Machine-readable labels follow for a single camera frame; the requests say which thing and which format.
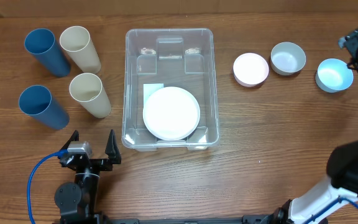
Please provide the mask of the pink plate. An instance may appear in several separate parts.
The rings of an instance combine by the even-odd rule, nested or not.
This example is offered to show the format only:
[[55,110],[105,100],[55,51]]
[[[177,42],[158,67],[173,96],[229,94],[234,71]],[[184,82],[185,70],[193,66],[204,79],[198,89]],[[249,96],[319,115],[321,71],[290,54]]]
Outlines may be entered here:
[[142,117],[146,128],[155,137],[164,141],[178,141],[197,128],[201,109],[189,91],[168,86],[149,96]]

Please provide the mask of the light blue bowl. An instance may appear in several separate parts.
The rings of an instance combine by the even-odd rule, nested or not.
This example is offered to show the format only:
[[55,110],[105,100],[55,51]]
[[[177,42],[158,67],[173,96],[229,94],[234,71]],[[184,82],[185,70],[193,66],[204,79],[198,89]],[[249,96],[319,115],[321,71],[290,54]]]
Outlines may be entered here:
[[354,81],[354,74],[347,63],[336,58],[323,60],[316,71],[315,82],[325,92],[335,93],[348,89]]

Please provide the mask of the pink bowl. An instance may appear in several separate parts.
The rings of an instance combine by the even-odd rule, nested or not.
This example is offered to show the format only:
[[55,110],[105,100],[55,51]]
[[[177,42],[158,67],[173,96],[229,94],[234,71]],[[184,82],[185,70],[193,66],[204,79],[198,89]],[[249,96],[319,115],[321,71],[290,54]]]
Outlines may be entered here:
[[263,83],[269,75],[267,61],[255,53],[245,53],[235,59],[233,64],[234,78],[245,87]]

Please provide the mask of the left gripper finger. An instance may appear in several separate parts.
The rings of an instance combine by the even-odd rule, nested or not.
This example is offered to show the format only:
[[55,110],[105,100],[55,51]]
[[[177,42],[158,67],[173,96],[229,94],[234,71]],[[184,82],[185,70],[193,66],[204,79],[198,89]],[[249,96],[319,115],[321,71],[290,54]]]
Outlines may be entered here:
[[73,134],[69,138],[69,140],[63,145],[63,147],[60,149],[61,151],[67,150],[70,143],[73,141],[79,141],[79,132],[77,130],[74,130]]
[[113,129],[110,130],[109,133],[105,154],[112,164],[121,164],[121,154],[117,146],[116,135]]

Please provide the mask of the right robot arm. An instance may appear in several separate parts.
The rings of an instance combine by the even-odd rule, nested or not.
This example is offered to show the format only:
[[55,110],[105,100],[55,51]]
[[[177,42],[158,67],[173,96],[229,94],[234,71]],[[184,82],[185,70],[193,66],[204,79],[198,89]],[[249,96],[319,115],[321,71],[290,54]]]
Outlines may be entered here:
[[[320,63],[315,81],[325,92],[335,93],[350,87],[358,74],[358,28],[338,41],[351,59],[345,63],[326,59]],[[327,223],[327,217],[351,204],[358,209],[358,140],[336,147],[331,153],[326,175],[301,197],[288,200],[261,223]]]

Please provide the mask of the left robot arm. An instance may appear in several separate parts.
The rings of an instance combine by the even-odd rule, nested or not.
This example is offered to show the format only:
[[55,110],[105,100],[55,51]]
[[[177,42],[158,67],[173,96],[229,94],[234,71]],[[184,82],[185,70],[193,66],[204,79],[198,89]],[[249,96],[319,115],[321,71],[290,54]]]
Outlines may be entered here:
[[62,167],[75,171],[73,182],[58,187],[54,201],[60,209],[60,223],[110,223],[103,212],[96,212],[96,197],[100,173],[112,171],[114,164],[121,163],[116,135],[110,130],[105,154],[107,158],[93,159],[88,141],[79,140],[79,132],[74,131],[70,139],[59,150]]

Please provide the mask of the grey bowl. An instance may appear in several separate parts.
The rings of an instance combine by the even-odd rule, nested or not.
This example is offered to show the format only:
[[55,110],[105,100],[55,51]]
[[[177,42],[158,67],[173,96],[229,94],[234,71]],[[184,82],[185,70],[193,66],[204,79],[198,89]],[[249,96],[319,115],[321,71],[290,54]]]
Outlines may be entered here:
[[306,54],[293,42],[281,42],[275,45],[270,53],[270,65],[279,75],[293,75],[306,65]]

